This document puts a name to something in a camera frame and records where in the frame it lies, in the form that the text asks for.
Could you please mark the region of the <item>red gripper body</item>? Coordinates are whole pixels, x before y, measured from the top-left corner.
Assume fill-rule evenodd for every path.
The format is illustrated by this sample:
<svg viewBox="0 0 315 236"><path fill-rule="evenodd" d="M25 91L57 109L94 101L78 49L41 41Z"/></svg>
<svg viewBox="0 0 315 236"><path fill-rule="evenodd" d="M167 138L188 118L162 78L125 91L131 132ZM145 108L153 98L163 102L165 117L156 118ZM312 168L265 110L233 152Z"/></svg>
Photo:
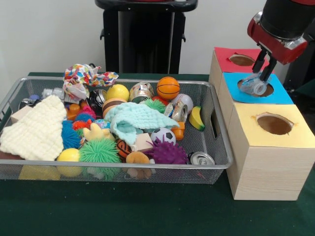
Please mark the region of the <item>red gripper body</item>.
<svg viewBox="0 0 315 236"><path fill-rule="evenodd" d="M260 23L262 11L255 14L248 25L248 35L259 46L271 53L271 57L285 65L296 60L308 43L303 36L294 40L279 39L268 33Z"/></svg>

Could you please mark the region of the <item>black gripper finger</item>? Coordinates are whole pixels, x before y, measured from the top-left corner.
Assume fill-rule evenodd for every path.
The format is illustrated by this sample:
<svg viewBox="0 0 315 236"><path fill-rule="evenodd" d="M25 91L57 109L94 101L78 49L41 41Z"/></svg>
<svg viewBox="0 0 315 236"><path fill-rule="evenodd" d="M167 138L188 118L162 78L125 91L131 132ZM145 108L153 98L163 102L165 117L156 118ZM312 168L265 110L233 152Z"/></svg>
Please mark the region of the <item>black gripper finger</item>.
<svg viewBox="0 0 315 236"><path fill-rule="evenodd" d="M277 60L273 57L270 57L269 64L263 69L263 71L260 74L260 80L261 81L268 81L271 73L273 72L275 66L277 64Z"/></svg>
<svg viewBox="0 0 315 236"><path fill-rule="evenodd" d="M252 67L253 73L259 73L261 71L261 69L263 68L263 65L265 64L266 55L267 55L267 50L260 51Z"/></svg>

